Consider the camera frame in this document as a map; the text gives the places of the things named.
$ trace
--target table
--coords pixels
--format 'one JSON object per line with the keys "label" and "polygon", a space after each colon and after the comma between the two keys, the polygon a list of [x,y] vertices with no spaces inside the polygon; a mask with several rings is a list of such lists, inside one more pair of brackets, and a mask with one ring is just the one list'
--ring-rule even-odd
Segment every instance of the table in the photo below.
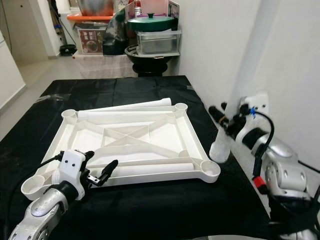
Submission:
{"label": "table", "polygon": [[[0,142],[0,193],[43,159],[66,109],[84,110],[170,97],[188,104],[187,114],[208,154],[217,129],[185,76],[56,80]],[[233,156],[220,164],[215,183],[199,179],[91,189],[52,232],[51,240],[192,239],[210,235],[267,238],[268,215]],[[18,189],[11,227],[30,201]]]}

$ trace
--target robotic arm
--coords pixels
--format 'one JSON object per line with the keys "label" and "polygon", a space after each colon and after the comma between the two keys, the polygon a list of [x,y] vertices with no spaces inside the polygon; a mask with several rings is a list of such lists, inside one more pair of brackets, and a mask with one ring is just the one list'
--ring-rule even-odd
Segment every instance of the robotic arm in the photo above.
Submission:
{"label": "robotic arm", "polygon": [[[273,132],[248,127],[248,106],[241,106],[239,111],[229,120],[214,106],[209,108],[209,113],[226,134],[247,146],[255,156],[253,181],[259,192],[269,198],[271,239],[317,240],[320,235],[317,220],[320,188],[311,198],[307,175],[298,164],[297,154],[275,137],[270,141]],[[72,202],[80,201],[92,185],[102,186],[118,165],[118,160],[108,164],[100,177],[95,177],[86,169],[93,156],[93,151],[66,150],[62,157],[57,157],[61,161],[59,184],[52,185],[28,206],[9,240],[47,240]],[[260,177],[262,162],[266,183]]]}
{"label": "robotic arm", "polygon": [[[298,155],[279,139],[272,137],[273,132],[248,127],[247,120],[252,118],[248,115],[255,114],[255,109],[249,109],[247,104],[239,108],[239,114],[232,120],[215,106],[209,108],[209,113],[228,136],[248,147],[255,157],[252,180],[259,192],[269,199],[271,239],[317,240],[320,231],[317,219],[320,188],[315,197],[311,198],[307,175],[298,163]],[[266,182],[260,177],[262,162]]]}
{"label": "robotic arm", "polygon": [[59,167],[60,183],[51,185],[42,197],[27,207],[23,220],[15,227],[9,240],[47,240],[72,202],[81,200],[92,185],[100,187],[108,180],[118,160],[108,164],[97,178],[86,169],[94,154],[93,151],[82,153],[77,150],[63,153]]}

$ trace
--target white pipe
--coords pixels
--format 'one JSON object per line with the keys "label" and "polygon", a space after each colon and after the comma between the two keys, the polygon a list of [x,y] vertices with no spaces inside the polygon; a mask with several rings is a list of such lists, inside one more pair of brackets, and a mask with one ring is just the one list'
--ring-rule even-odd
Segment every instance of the white pipe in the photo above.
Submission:
{"label": "white pipe", "polygon": [[170,114],[173,111],[79,111],[78,119],[86,118],[114,118],[121,116]]}
{"label": "white pipe", "polygon": [[[235,78],[235,84],[233,85],[231,96],[227,102],[224,112],[229,119],[232,119],[232,117],[238,113],[240,99],[250,96],[253,92],[253,78],[278,6],[279,0],[260,1],[255,24],[246,45],[246,49]],[[220,128],[215,142],[211,145],[209,152],[210,158],[218,163],[225,162],[230,154],[230,143],[231,138],[226,136],[225,131]]]}
{"label": "white pipe", "polygon": [[174,164],[154,164],[138,166],[118,166],[114,169],[111,177],[127,177],[147,174],[162,174],[174,172],[194,171],[192,163],[174,163]]}
{"label": "white pipe", "polygon": [[102,112],[102,111],[110,111],[110,110],[118,110],[118,109],[165,107],[165,106],[171,106],[170,97],[163,98],[163,99],[158,100],[158,101],[147,101],[147,102],[140,102],[140,103],[134,103],[134,104],[128,104],[128,105],[103,107],[103,108],[89,109],[89,110],[86,110],[86,111]]}

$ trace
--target square plastic tray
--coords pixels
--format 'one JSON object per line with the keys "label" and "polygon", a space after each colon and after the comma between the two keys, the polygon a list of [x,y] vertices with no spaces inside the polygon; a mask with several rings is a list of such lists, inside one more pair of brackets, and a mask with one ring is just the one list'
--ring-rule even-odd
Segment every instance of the square plastic tray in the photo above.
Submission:
{"label": "square plastic tray", "polygon": [[[91,112],[92,116],[69,109],[43,161],[68,149],[94,151],[86,168],[93,176],[118,160],[119,164],[103,185],[115,186],[199,178],[213,183],[220,167],[209,160],[187,115],[188,106],[128,108]],[[39,168],[21,186],[34,200],[59,179],[57,160]]]}

